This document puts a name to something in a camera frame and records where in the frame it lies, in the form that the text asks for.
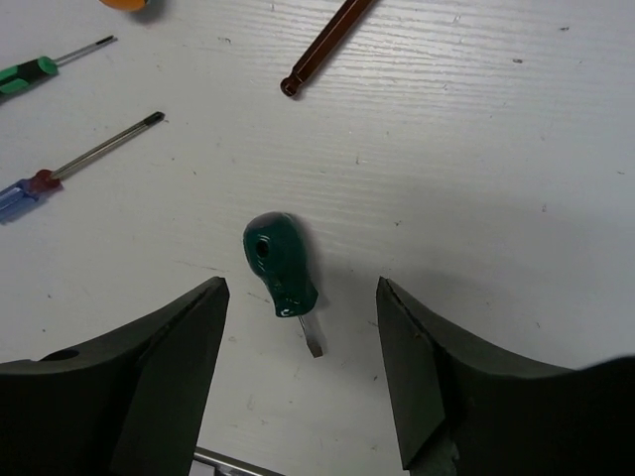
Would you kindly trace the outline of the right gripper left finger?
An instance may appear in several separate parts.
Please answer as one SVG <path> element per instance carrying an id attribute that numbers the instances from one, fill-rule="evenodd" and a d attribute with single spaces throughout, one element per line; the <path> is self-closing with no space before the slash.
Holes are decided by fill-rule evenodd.
<path id="1" fill-rule="evenodd" d="M 4 363 L 2 473 L 188 474 L 228 303 L 214 277 L 101 336 Z"/>

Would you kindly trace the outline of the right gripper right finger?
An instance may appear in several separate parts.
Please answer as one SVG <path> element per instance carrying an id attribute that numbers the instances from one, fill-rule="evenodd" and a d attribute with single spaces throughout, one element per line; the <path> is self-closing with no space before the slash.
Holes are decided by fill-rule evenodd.
<path id="1" fill-rule="evenodd" d="M 634 360 L 578 370 L 505 350 L 388 279 L 378 328 L 403 468 L 412 475 L 630 475 Z"/>

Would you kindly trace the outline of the brown hex key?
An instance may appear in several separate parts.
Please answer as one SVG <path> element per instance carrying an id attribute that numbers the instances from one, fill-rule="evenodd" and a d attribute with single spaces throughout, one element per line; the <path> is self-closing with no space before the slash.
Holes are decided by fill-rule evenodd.
<path id="1" fill-rule="evenodd" d="M 289 75 L 282 79 L 282 93 L 289 98 L 297 97 L 374 4 L 374 0 L 344 1 L 294 64 Z"/>

